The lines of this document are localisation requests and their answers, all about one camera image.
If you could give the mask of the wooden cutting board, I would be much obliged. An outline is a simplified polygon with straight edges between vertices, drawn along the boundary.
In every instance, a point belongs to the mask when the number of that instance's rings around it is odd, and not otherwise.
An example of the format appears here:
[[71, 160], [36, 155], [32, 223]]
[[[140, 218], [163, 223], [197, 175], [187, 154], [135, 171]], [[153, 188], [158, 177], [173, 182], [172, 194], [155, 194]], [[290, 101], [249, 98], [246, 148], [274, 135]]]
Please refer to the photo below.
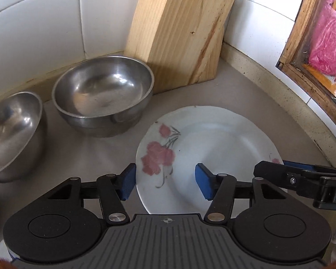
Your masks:
[[145, 62], [154, 93], [213, 80], [235, 0], [139, 0], [126, 56]]

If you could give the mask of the pink plastic bag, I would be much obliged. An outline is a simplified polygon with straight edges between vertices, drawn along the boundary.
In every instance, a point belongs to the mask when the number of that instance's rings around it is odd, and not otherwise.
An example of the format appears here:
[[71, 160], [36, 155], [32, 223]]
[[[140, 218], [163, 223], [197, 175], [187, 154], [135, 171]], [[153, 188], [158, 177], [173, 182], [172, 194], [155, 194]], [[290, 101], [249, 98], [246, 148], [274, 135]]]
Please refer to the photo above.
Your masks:
[[336, 75], [336, 0], [323, 0], [311, 37], [308, 63], [325, 75]]

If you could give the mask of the wooden window frame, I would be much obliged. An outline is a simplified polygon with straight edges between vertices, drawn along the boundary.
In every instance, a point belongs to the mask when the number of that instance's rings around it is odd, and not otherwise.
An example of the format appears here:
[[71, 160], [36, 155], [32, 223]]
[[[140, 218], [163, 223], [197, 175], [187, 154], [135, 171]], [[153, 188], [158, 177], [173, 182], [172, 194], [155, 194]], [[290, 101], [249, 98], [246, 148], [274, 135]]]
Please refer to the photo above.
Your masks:
[[325, 75], [308, 63], [312, 33], [323, 0], [302, 0], [277, 68], [297, 83], [336, 124], [336, 75]]

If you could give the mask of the large steel bowl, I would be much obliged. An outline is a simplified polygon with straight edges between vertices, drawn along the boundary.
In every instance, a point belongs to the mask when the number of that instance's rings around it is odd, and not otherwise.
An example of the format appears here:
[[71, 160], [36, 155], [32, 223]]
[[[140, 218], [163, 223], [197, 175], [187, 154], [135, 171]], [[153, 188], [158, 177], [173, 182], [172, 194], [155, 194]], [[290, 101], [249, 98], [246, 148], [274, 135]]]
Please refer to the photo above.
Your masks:
[[93, 58], [66, 71], [52, 101], [75, 130], [114, 137], [135, 126], [152, 95], [154, 74], [146, 63], [122, 55]]

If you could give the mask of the small steel bowl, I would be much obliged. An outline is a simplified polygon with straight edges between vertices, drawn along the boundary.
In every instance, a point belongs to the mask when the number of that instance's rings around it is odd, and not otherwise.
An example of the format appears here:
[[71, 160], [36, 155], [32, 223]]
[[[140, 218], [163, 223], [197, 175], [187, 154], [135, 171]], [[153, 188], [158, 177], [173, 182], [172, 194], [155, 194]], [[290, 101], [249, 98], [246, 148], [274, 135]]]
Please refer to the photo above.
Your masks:
[[0, 183], [31, 174], [45, 151], [47, 117], [41, 98], [18, 92], [0, 102]]

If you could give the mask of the white floral plate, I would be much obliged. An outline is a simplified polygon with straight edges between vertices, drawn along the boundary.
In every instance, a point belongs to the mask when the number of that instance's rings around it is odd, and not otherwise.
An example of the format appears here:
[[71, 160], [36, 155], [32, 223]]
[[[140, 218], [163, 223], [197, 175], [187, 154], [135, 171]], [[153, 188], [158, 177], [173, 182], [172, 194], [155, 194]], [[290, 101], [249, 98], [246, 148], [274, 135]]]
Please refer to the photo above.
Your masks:
[[256, 164], [283, 162], [255, 124], [215, 106], [188, 106], [163, 115], [136, 152], [136, 187], [150, 214], [205, 215], [210, 202], [195, 181], [195, 166], [250, 182]]

